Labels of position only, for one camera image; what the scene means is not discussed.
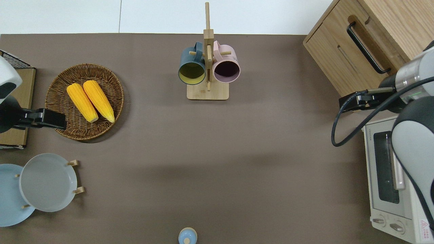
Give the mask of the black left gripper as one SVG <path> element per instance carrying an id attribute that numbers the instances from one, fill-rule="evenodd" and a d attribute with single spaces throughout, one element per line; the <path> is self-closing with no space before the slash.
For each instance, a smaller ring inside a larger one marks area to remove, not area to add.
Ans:
<path id="1" fill-rule="evenodd" d="M 17 111 L 18 120 L 14 122 L 14 129 L 25 130 L 26 128 L 49 127 L 59 130 L 67 129 L 66 116 L 53 110 L 39 108 L 36 110 L 22 108 Z M 45 113 L 45 125 L 42 118 Z"/>

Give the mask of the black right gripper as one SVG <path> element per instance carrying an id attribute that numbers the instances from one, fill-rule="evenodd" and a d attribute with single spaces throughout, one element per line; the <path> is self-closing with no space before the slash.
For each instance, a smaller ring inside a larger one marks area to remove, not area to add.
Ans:
<path id="1" fill-rule="evenodd" d="M 354 110 L 370 110 L 377 108 L 380 104 L 396 93 L 395 81 L 395 75 L 386 77 L 378 86 L 380 91 L 370 91 L 367 94 L 356 96 L 356 102 L 350 101 L 345 105 L 345 102 L 356 94 L 356 92 L 339 98 L 339 110 L 342 110 L 343 113 L 347 113 Z"/>

